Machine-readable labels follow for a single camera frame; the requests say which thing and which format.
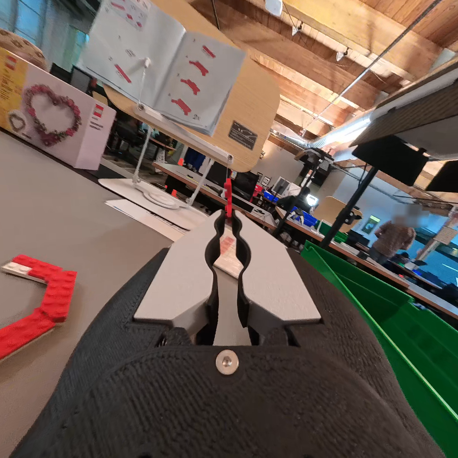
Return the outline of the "lego set box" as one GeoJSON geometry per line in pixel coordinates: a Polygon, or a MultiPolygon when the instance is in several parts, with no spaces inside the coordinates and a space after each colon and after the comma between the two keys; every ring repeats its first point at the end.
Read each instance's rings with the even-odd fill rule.
{"type": "Polygon", "coordinates": [[[76,169],[97,170],[115,110],[1,49],[1,128],[76,169]]]}

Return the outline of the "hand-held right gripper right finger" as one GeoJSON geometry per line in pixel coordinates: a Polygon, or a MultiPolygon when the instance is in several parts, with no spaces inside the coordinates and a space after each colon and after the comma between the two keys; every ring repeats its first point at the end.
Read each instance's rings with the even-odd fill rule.
{"type": "Polygon", "coordinates": [[[237,309],[244,328],[317,323],[321,315],[286,247],[237,210],[232,212],[238,276],[237,309]]]}

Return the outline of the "white printed paper sheet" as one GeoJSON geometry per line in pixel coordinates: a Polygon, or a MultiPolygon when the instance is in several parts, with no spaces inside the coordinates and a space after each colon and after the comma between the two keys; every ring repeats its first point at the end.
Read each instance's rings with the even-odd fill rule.
{"type": "MultiPolygon", "coordinates": [[[[173,242],[177,241],[188,232],[129,200],[107,200],[105,204],[162,234],[173,242]]],[[[215,261],[214,266],[234,279],[238,279],[242,271],[243,266],[236,257],[236,239],[232,233],[232,227],[229,225],[225,226],[224,234],[220,238],[220,256],[215,261]]]]}

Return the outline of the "black light stand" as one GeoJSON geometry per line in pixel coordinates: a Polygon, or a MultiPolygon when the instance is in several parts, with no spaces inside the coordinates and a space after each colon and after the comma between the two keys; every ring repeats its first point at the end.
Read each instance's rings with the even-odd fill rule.
{"type": "Polygon", "coordinates": [[[378,171],[413,186],[428,154],[446,163],[426,191],[457,193],[457,57],[376,106],[371,123],[350,146],[356,147],[353,156],[369,164],[371,170],[320,243],[322,248],[329,246],[378,171]]]}

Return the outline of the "brown patterned bag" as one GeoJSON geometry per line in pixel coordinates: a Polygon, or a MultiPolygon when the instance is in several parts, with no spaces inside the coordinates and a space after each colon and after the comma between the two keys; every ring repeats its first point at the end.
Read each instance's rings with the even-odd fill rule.
{"type": "Polygon", "coordinates": [[[49,72],[50,70],[49,63],[41,49],[27,39],[3,28],[0,29],[0,47],[39,67],[45,72],[49,72]]]}

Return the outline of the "lego instruction booklet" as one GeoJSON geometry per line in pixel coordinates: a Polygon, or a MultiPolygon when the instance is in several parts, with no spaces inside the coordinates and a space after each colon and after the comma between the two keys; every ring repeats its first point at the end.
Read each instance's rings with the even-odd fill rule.
{"type": "Polygon", "coordinates": [[[212,136],[245,59],[150,1],[102,1],[78,67],[175,123],[212,136]]]}

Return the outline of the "silver ventilation duct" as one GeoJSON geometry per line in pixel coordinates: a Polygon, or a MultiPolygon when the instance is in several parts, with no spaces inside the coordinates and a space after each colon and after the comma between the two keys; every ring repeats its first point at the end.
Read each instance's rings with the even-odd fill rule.
{"type": "Polygon", "coordinates": [[[374,109],[363,112],[362,114],[354,117],[350,121],[342,124],[341,126],[331,130],[329,133],[309,141],[305,148],[319,148],[323,149],[335,142],[341,144],[350,140],[355,140],[371,123],[371,116],[374,109]]]}

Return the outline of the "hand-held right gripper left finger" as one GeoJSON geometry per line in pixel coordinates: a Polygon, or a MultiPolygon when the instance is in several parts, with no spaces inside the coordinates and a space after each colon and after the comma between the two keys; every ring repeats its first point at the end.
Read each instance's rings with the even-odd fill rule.
{"type": "Polygon", "coordinates": [[[134,320],[214,337],[219,317],[215,261],[220,257],[223,211],[174,242],[141,300],[134,320]]]}

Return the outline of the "red lego plate assembly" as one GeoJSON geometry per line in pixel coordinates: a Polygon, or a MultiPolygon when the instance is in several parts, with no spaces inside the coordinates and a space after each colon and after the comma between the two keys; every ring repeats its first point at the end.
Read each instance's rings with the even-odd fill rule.
{"type": "Polygon", "coordinates": [[[1,271],[46,286],[38,307],[1,328],[0,360],[3,362],[67,320],[77,272],[23,254],[2,265],[1,271]]]}

